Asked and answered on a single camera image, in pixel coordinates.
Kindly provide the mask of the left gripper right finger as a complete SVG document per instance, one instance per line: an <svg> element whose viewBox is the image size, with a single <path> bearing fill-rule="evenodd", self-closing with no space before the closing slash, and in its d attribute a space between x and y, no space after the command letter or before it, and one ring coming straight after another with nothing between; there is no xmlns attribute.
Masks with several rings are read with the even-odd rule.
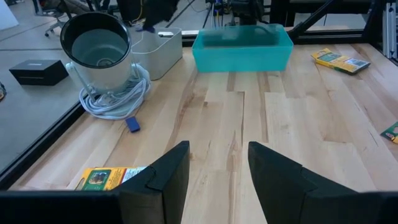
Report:
<svg viewBox="0 0 398 224"><path fill-rule="evenodd" d="M267 223L300 223L305 196L317 189L302 175L303 166L254 141L248 144L248 162Z"/></svg>

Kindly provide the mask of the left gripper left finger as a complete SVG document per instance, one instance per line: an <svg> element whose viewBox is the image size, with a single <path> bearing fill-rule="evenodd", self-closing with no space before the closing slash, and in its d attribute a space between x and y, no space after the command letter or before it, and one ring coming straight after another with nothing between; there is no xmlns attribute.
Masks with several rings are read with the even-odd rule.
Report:
<svg viewBox="0 0 398 224"><path fill-rule="evenodd" d="M190 143L182 141L117 187L124 223L180 224L190 172Z"/></svg>

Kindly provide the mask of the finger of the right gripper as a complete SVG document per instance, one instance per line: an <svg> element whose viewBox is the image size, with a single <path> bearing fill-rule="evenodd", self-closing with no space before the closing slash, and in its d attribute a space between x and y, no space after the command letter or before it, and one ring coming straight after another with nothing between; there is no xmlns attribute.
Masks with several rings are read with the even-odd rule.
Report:
<svg viewBox="0 0 398 224"><path fill-rule="evenodd" d="M164 20L169 21L171 20L173 14L177 11L177 6L179 0L163 0L164 1Z"/></svg>
<svg viewBox="0 0 398 224"><path fill-rule="evenodd" d="M164 1L146 0L144 3L146 20L143 25L144 30L153 30L154 26L164 20Z"/></svg>

